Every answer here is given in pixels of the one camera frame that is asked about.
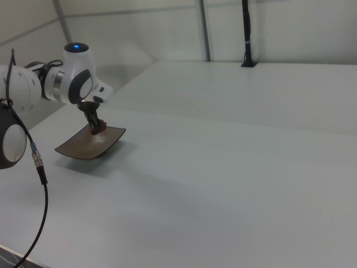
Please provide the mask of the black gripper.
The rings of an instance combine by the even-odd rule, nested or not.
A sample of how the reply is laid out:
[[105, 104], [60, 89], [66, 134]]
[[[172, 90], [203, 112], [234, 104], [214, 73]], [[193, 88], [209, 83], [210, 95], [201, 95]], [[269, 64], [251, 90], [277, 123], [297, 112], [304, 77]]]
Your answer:
[[84, 113], [84, 116], [89, 125], [89, 132], [91, 135], [97, 135], [102, 131], [102, 122], [97, 116], [97, 109], [100, 107], [98, 102], [81, 101], [77, 104], [80, 111]]

